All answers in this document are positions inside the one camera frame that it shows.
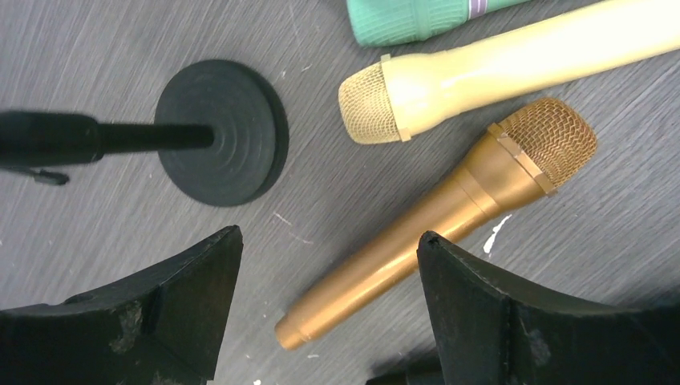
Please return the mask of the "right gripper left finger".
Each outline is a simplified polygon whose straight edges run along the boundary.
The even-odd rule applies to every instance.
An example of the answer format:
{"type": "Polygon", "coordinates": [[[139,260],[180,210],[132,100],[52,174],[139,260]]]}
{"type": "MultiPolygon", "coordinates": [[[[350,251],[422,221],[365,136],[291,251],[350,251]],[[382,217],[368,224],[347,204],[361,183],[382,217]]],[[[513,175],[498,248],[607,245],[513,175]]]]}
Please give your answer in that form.
{"type": "Polygon", "coordinates": [[[241,264],[239,227],[58,305],[1,312],[4,384],[205,384],[241,264]]]}

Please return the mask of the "gold microphone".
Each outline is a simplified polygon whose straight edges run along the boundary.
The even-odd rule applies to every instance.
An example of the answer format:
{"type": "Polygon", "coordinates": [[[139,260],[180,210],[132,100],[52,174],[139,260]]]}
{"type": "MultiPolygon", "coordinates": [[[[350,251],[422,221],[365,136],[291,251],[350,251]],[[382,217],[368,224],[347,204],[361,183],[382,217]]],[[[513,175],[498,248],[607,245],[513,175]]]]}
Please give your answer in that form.
{"type": "Polygon", "coordinates": [[[554,98],[491,124],[451,175],[293,304],[275,326],[278,342],[294,350],[322,337],[417,270],[425,232],[458,241],[553,195],[596,150],[594,130],[554,98]]]}

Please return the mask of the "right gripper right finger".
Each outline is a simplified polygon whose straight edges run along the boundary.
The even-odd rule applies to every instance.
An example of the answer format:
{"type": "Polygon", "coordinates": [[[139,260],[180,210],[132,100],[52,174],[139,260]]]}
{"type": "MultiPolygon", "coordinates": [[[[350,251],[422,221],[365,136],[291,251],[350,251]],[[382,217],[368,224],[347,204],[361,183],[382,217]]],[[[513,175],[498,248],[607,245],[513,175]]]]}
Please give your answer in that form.
{"type": "Polygon", "coordinates": [[[679,307],[623,308],[538,285],[439,234],[419,272],[447,384],[676,384],[679,307]]]}

